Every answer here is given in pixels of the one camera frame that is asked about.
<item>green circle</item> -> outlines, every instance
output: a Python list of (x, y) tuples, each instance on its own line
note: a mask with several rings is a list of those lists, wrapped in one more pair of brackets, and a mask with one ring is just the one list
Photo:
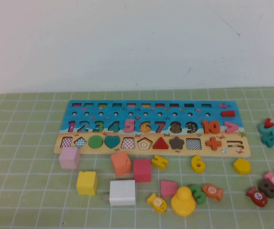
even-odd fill
[(103, 144), (103, 139), (99, 135), (95, 135), (89, 138), (88, 144), (92, 149), (97, 149)]

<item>blue board section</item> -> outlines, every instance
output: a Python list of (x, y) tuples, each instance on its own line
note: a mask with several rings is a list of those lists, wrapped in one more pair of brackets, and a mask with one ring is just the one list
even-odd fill
[[(222, 117), (222, 111), (234, 110), (235, 117)], [(135, 133), (140, 132), (139, 126), (143, 122), (150, 122), (152, 131), (159, 125), (155, 122), (165, 122), (163, 131), (167, 131), (171, 123), (179, 122), (182, 131), (187, 133), (188, 122), (197, 124), (202, 128), (202, 121), (216, 120), (220, 126), (225, 121), (243, 127), (239, 109), (235, 101), (170, 101), (170, 100), (71, 100), (68, 103), (60, 132), (76, 132), (98, 129), (98, 121), (103, 122), (107, 128), (115, 121), (119, 121), (120, 130), (124, 129), (125, 120), (135, 120)]]

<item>white cube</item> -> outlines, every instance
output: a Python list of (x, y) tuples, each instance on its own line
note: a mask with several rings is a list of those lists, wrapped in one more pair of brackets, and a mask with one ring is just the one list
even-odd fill
[(110, 182), (110, 206), (135, 205), (135, 196), (135, 180), (112, 180)]

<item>shape sorter board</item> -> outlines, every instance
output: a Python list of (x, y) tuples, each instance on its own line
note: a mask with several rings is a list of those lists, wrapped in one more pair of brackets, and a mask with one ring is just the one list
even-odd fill
[[(224, 117), (223, 111), (234, 111), (235, 117)], [(226, 133), (226, 121), (238, 125), (239, 129)], [(212, 137), (221, 142), (217, 150), (206, 145)], [(157, 149), (157, 145), (168, 149)], [(139, 155), (250, 156), (234, 101), (71, 100), (54, 152), (60, 153), (62, 147), (70, 146), (78, 147), (81, 154), (126, 151)]]

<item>beige board section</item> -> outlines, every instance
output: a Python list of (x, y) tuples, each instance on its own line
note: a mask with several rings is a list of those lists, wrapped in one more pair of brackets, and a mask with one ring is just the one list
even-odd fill
[[(103, 141), (105, 139), (105, 135), (108, 134), (110, 136), (119, 136), (120, 137), (120, 143), (117, 145), (115, 148), (111, 149), (105, 145), (103, 142), (103, 145), (100, 148), (93, 149), (88, 145), (88, 139), (91, 136), (94, 135), (99, 135), (103, 138)], [(250, 148), (247, 142), (247, 137), (243, 136), (241, 137), (240, 133), (231, 133), (227, 134), (225, 132), (220, 132), (219, 134), (201, 134), (201, 136), (197, 136), (196, 134), (190, 134), (190, 135), (170, 135), (170, 136), (164, 136), (163, 134), (157, 134), (157, 133), (151, 133), (151, 134), (140, 134), (140, 136), (134, 136), (134, 135), (123, 135), (123, 134), (118, 134), (118, 133), (113, 133), (113, 132), (100, 132), (100, 133), (65, 133), (65, 134), (59, 134), (56, 140), (56, 144), (54, 147), (54, 152), (55, 153), (60, 153), (62, 148), (61, 148), (61, 142), (63, 137), (72, 137), (72, 143), (71, 146), (75, 146), (74, 141), (76, 141), (78, 138), (83, 137), (87, 143), (79, 148), (80, 154), (112, 154), (115, 152), (121, 152), (121, 151), (126, 151), (128, 154), (133, 154), (133, 155), (188, 155), (188, 156), (193, 156), (193, 155), (201, 155), (201, 156), (235, 156), (235, 157), (248, 157), (251, 155)], [(172, 149), (171, 145), (169, 143), (170, 139), (173, 139), (174, 137), (178, 136), (180, 139), (184, 140), (184, 145), (183, 149), (178, 150), (178, 149)], [(135, 149), (122, 149), (121, 144), (123, 141), (124, 137), (133, 137), (135, 141)], [(139, 149), (137, 141), (142, 139), (142, 138), (148, 138), (153, 142), (152, 146), (150, 149)], [(163, 137), (166, 143), (169, 146), (169, 149), (153, 149), (153, 145), (156, 143), (156, 141), (160, 138)], [(206, 146), (205, 143), (206, 141), (210, 140), (211, 137), (215, 137), (216, 140), (222, 142), (222, 146), (218, 147), (216, 151), (211, 150), (211, 147)], [(198, 138), (201, 140), (201, 150), (188, 150), (186, 147), (186, 138)], [(236, 149), (236, 148), (229, 148), (227, 141), (242, 141), (243, 149)], [(226, 148), (227, 153), (223, 153), (222, 149)]]

